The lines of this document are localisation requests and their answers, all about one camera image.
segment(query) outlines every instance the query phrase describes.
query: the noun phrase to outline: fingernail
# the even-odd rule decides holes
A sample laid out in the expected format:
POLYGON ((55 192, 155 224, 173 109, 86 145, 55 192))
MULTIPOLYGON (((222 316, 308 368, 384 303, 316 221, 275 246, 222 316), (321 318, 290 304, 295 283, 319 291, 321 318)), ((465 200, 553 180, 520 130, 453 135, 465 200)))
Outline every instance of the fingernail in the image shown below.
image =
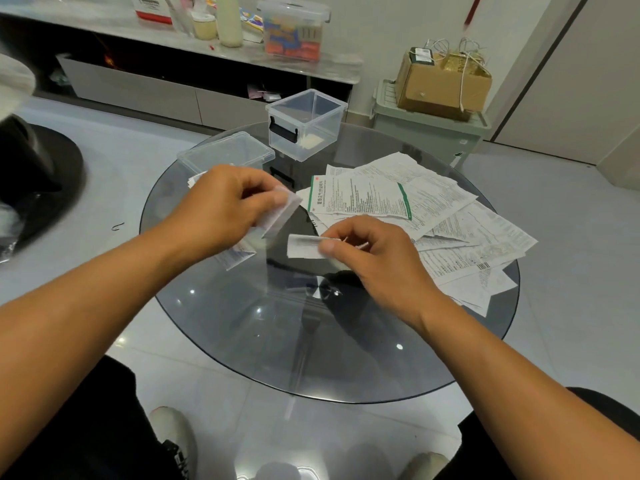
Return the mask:
POLYGON ((335 248, 335 241, 332 239, 327 239, 318 245, 318 251, 322 256, 331 257, 333 255, 333 249, 335 248))
POLYGON ((278 206, 286 204, 288 200, 289 200, 289 194, 286 194, 281 191, 276 192, 276 195, 274 195, 273 197, 273 201, 278 206))

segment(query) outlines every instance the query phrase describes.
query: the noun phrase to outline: beige shoe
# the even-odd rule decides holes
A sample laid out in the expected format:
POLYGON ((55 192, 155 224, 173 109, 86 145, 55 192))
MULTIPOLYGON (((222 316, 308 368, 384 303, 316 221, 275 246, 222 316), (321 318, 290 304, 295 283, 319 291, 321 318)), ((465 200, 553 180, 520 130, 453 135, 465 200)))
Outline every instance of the beige shoe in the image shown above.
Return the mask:
POLYGON ((171 453, 182 478, 196 478, 198 448, 187 418, 180 411, 161 406, 149 413, 149 423, 158 441, 171 453))
POLYGON ((398 480, 433 480, 448 462, 440 453, 420 453, 409 462, 398 480))

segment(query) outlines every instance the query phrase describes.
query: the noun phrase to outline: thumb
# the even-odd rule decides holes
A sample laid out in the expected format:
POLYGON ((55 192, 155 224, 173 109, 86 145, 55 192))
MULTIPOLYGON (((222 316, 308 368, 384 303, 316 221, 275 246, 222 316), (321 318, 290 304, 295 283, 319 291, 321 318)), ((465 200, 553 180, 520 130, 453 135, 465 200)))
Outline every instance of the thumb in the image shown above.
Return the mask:
POLYGON ((329 258, 338 259, 346 264, 352 271, 359 274, 363 266, 366 266, 372 256, 365 251, 361 251, 346 242, 326 239, 318 245, 320 254, 329 258))
POLYGON ((282 207, 288 198, 288 192, 272 190, 251 195, 243 199, 242 204, 247 217, 254 223, 268 211, 282 207))

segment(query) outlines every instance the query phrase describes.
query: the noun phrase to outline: glass table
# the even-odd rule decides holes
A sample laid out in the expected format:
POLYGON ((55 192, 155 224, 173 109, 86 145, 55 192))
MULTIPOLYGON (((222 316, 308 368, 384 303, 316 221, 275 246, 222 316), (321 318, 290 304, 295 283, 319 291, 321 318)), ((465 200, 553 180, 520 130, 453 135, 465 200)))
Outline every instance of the glass table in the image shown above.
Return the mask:
MULTIPOLYGON (((237 131, 247 131, 268 144, 267 123, 212 139, 237 131)), ((430 154, 348 124, 342 124, 336 143, 309 160, 300 163, 277 152, 264 170, 297 191, 308 187, 313 175, 324 175, 329 163, 354 168, 394 152, 406 153, 426 168, 453 178, 491 207, 465 177, 430 154)), ((140 232, 171 212, 187 193, 191 176, 178 161, 164 172, 149 193, 140 232)), ((453 382, 433 350, 407 325, 380 309, 353 272, 333 260, 287 258, 290 233, 316 234, 304 209, 299 208, 270 241, 250 233, 256 256, 230 271, 215 259, 206 259, 165 286, 158 302, 214 360, 290 394, 341 403, 382 403, 427 394, 453 382)), ((505 272, 518 287, 492 297, 486 318, 476 315, 500 338, 511 325, 520 290, 517 263, 505 272)))

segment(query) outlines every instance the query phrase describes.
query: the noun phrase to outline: green storage bin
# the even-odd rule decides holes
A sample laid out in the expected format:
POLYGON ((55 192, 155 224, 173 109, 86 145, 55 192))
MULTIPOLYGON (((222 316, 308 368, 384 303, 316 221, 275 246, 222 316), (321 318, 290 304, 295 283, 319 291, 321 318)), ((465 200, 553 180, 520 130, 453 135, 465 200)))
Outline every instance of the green storage bin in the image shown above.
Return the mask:
POLYGON ((400 109, 393 80, 380 81, 373 99, 374 129, 411 143, 456 169, 491 129, 481 112, 464 122, 400 109))

